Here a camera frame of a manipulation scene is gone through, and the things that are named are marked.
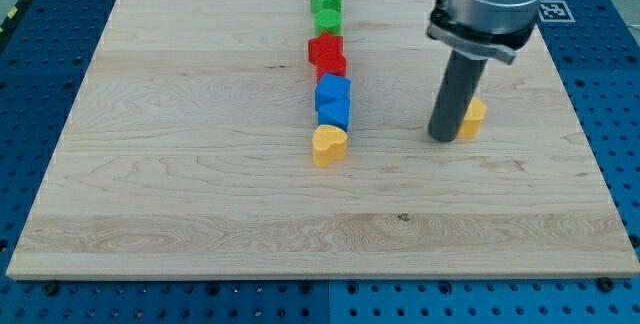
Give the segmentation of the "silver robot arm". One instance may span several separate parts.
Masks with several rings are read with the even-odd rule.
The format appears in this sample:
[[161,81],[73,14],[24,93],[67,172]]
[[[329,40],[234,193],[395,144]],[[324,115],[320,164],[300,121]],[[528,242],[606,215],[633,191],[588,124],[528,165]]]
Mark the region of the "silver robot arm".
[[435,0],[426,35],[472,60],[510,65],[528,41],[540,0]]

